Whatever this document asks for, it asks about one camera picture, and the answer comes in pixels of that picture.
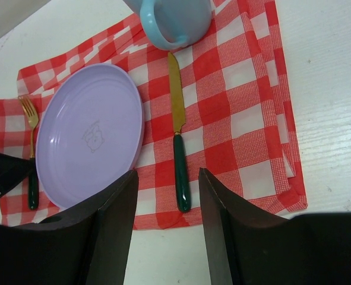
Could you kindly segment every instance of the gold knife blade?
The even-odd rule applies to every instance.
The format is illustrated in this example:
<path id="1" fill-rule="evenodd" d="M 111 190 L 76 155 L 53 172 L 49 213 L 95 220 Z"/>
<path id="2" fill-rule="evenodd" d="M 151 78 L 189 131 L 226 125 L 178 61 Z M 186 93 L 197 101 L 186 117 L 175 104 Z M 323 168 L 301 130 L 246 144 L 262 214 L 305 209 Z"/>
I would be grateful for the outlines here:
<path id="1" fill-rule="evenodd" d="M 181 72 L 179 70 L 178 61 L 171 52 L 167 54 L 167 59 L 169 61 L 170 97 L 171 110 L 173 115 L 173 129 L 174 133 L 180 133 L 182 126 L 186 123 Z"/>

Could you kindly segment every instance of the mug handle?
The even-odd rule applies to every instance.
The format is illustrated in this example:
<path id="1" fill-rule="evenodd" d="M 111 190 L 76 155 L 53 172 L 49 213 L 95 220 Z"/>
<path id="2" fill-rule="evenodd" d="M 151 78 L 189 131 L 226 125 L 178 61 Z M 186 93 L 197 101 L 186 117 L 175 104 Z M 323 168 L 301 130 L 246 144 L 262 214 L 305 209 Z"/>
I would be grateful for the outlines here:
<path id="1" fill-rule="evenodd" d="M 173 50 L 185 47 L 188 41 L 187 36 L 179 36 L 175 43 L 171 43 L 162 35 L 154 16 L 154 8 L 157 4 L 157 0 L 143 0 L 140 10 L 140 18 L 146 36 L 159 49 Z"/>

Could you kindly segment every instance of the logo on plate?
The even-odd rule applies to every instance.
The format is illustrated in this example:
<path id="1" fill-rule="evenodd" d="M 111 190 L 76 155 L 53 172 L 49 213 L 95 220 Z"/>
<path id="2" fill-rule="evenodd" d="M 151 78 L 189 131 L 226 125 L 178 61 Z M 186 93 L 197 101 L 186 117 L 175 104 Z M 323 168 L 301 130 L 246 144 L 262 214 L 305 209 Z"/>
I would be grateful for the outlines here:
<path id="1" fill-rule="evenodd" d="M 87 147 L 94 153 L 104 143 L 103 133 L 99 126 L 100 121 L 95 121 L 84 133 L 82 139 L 87 143 Z"/>

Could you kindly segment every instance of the knife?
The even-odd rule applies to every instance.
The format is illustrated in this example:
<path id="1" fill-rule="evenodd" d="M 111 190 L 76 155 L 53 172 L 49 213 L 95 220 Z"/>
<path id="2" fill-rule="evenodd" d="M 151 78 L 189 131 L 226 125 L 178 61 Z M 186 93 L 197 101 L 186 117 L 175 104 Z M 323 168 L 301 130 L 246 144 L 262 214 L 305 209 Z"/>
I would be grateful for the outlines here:
<path id="1" fill-rule="evenodd" d="M 191 193 L 189 190 L 185 145 L 181 135 L 182 126 L 186 123 L 186 112 L 183 101 L 181 72 L 175 56 L 169 52 L 170 96 L 173 115 L 173 146 L 175 164 L 175 190 L 178 209 L 186 213 L 191 209 Z"/>

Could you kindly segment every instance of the oval plate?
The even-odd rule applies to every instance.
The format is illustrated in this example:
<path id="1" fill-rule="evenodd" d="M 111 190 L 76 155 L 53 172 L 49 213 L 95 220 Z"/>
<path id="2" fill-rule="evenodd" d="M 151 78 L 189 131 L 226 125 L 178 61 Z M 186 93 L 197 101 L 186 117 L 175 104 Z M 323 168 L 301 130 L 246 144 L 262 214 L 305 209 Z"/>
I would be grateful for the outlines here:
<path id="1" fill-rule="evenodd" d="M 37 172 L 48 198 L 70 208 L 132 169 L 143 124 L 140 95 L 121 68 L 95 64 L 70 76 L 38 132 Z"/>

